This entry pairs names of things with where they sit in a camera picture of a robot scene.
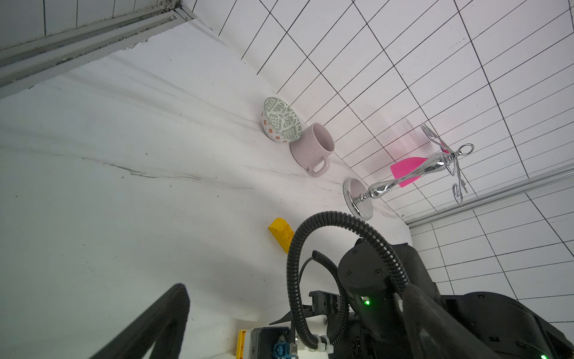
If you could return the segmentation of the yellow curved lego brick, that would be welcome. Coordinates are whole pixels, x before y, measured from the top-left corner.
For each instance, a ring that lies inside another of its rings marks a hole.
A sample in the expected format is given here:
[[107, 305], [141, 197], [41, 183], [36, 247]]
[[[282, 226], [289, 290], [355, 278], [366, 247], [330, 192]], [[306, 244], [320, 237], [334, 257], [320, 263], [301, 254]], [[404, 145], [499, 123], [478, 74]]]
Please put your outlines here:
[[276, 239], [281, 248], [288, 254], [291, 241], [294, 237], [294, 230], [283, 218], [276, 218], [268, 227], [272, 236]]

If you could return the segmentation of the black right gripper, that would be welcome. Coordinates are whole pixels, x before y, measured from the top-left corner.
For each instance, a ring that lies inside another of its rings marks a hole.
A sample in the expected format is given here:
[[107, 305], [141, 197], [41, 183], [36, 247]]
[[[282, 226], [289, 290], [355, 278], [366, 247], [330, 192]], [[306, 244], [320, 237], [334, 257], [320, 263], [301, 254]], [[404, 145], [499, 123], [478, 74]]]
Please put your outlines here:
[[411, 358], [402, 299], [374, 248], [358, 239], [336, 267], [338, 292], [311, 292], [303, 317], [323, 316], [327, 334], [339, 340], [330, 354], [301, 344], [300, 358]]

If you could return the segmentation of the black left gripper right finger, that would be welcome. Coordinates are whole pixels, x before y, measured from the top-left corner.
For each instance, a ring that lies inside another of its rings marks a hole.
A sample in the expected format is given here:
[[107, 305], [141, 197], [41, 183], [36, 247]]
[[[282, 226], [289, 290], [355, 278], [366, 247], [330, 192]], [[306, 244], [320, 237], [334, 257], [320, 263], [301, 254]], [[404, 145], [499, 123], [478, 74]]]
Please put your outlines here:
[[462, 324], [411, 284], [402, 293], [404, 326], [414, 358], [497, 358]]

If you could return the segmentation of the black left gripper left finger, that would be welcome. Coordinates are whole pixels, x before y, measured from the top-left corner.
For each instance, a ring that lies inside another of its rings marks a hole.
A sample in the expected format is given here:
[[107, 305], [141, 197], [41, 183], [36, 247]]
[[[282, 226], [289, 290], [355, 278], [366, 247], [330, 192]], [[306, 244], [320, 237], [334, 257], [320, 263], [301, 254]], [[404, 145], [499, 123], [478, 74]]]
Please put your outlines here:
[[184, 284], [173, 285], [93, 358], [178, 358], [190, 299]]

